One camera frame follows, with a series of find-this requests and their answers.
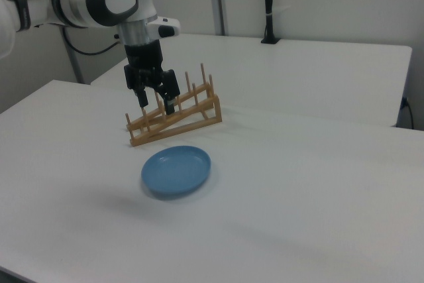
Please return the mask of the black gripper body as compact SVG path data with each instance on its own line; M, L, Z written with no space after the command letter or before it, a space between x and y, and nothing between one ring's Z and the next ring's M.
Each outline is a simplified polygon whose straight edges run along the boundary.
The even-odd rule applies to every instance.
M125 45L128 64L140 72L144 85L159 85L159 73L162 69L162 49L159 40L140 46Z

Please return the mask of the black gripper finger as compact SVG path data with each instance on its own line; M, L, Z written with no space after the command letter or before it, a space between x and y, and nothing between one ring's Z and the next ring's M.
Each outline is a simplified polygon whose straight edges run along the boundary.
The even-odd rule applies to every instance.
M171 115L175 112L175 98L180 95L180 88L173 70L159 73L159 85L156 92L160 94L164 102L165 113Z
M128 89L134 91L134 94L138 98L140 108L146 107L148 105L148 98L145 92L145 85L141 82L139 77L139 70L133 68L131 65L126 65L124 71Z

